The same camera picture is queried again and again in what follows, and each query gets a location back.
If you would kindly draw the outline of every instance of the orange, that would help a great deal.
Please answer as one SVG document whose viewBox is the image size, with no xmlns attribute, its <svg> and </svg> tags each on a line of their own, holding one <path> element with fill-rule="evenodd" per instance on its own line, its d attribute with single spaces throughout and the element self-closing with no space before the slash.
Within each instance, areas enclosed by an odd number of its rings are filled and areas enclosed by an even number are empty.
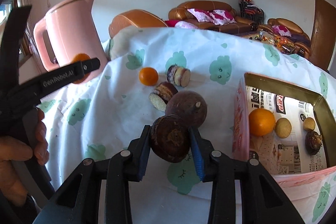
<svg viewBox="0 0 336 224">
<path fill-rule="evenodd" d="M 73 60 L 72 60 L 71 63 L 76 63 L 76 62 L 78 62 L 78 61 L 86 61 L 86 60 L 89 60 L 89 59 L 90 59 L 90 56 L 88 56 L 87 54 L 84 54 L 84 53 L 80 53 L 80 54 L 77 54 L 77 55 L 73 58 Z M 74 81 L 73 83 L 74 83 L 74 84 L 80 84 L 80 83 L 84 82 L 84 80 L 85 80 L 86 78 L 88 78 L 89 75 L 90 75 L 90 74 L 88 73 L 88 74 L 84 75 L 84 77 L 83 77 L 82 79 L 79 79 L 79 80 L 77 80 L 77 81 Z"/>
<path fill-rule="evenodd" d="M 153 68 L 142 68 L 139 72 L 139 80 L 143 85 L 155 85 L 159 80 L 158 72 Z"/>
<path fill-rule="evenodd" d="M 249 115 L 250 134 L 264 136 L 273 131 L 275 118 L 272 112 L 264 108 L 257 108 Z"/>
</svg>

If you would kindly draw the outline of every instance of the newspaper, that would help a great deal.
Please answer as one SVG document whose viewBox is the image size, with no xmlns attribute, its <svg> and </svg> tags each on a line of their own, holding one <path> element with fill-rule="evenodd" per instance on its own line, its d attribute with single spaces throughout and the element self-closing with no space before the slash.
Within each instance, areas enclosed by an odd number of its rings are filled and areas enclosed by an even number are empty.
<svg viewBox="0 0 336 224">
<path fill-rule="evenodd" d="M 310 103 L 251 86 L 246 86 L 246 93 L 249 113 L 256 108 L 265 108 L 273 112 L 276 121 L 284 117 L 292 124 L 292 132 L 285 139 L 280 139 L 274 131 L 263 137 L 251 135 L 250 158 L 257 158 L 271 175 L 306 173 L 327 168 L 323 145 L 314 156 L 310 156 L 305 148 L 303 121 L 311 117 L 316 122 Z"/>
</svg>

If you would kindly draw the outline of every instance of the kettle handle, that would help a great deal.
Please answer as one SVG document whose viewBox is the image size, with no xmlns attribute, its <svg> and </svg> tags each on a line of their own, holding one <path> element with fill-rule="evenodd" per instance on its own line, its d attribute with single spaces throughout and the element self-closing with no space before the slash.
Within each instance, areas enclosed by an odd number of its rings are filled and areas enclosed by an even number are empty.
<svg viewBox="0 0 336 224">
<path fill-rule="evenodd" d="M 55 70 L 59 68 L 58 64 L 54 64 L 50 61 L 47 48 L 45 47 L 44 39 L 43 39 L 43 32 L 47 30 L 47 25 L 45 18 L 42 18 L 38 23 L 36 23 L 34 27 L 34 39 L 36 42 L 37 50 L 40 54 L 41 61 L 43 66 L 46 68 L 47 71 Z"/>
</svg>

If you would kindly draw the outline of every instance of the pink kettle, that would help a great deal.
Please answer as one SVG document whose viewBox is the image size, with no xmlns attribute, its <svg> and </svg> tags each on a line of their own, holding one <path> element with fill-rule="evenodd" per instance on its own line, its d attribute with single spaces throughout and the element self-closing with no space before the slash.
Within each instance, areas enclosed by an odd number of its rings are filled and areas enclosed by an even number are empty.
<svg viewBox="0 0 336 224">
<path fill-rule="evenodd" d="M 65 0 L 51 8 L 34 28 L 34 38 L 43 66 L 51 71 L 71 63 L 80 54 L 100 60 L 100 68 L 84 83 L 98 76 L 107 64 L 91 15 L 94 0 Z M 43 32 L 47 31 L 58 64 L 50 61 Z"/>
</svg>

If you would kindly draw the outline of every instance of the kettle lid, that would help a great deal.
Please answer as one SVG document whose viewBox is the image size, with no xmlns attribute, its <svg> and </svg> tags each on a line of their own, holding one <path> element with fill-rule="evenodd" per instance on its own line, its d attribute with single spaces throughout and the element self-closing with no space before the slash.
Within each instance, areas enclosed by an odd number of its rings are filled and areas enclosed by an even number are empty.
<svg viewBox="0 0 336 224">
<path fill-rule="evenodd" d="M 64 0 L 64 1 L 56 4 L 55 6 L 53 6 L 46 14 L 51 14 L 56 9 L 59 9 L 59 8 L 65 6 L 65 5 L 67 5 L 67 4 L 71 3 L 71 2 L 75 2 L 75 1 L 77 1 L 77 0 Z"/>
</svg>

